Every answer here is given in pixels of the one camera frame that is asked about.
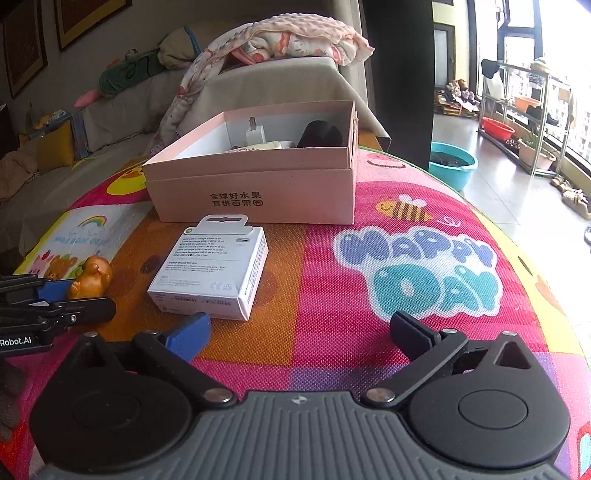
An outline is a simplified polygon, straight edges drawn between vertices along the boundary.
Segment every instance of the framed picture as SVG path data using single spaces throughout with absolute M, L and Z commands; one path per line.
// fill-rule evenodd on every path
M 60 51 L 97 25 L 131 6 L 131 0 L 53 0 Z
M 2 23 L 4 59 L 10 94 L 15 98 L 47 66 L 41 0 L 25 0 Z

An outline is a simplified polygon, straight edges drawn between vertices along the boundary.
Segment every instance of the teal plastic basin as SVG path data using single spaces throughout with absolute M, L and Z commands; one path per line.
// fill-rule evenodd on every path
M 447 153 L 461 158 L 468 163 L 465 167 L 447 167 L 439 163 L 429 162 L 429 173 L 447 183 L 455 190 L 462 190 L 478 168 L 478 159 L 463 148 L 456 147 L 455 145 L 431 142 L 431 151 Z

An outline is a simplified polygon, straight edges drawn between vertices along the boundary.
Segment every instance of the small wooden figurine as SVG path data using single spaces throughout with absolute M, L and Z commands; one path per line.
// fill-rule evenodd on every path
M 105 295 L 111 281 L 113 269 L 108 260 L 98 255 L 88 257 L 82 266 L 82 273 L 72 282 L 68 299 L 92 299 Z

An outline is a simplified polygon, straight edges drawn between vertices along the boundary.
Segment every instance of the potted plant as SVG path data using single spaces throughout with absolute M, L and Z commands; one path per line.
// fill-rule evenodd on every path
M 539 141 L 538 135 L 529 134 L 528 138 L 520 138 L 517 142 L 519 144 L 519 159 L 530 167 L 534 164 L 535 151 Z M 558 150 L 543 142 L 537 168 L 549 170 L 552 163 L 556 161 L 557 155 L 560 155 Z

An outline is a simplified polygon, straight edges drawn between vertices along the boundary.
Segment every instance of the pink cardboard box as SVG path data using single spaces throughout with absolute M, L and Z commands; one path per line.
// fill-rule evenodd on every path
M 308 123 L 325 120 L 345 146 L 231 152 L 246 146 L 252 116 L 267 141 L 297 144 Z M 243 214 L 252 222 L 350 225 L 357 146 L 352 101 L 265 105 L 220 113 L 148 160 L 144 174 L 163 222 Z

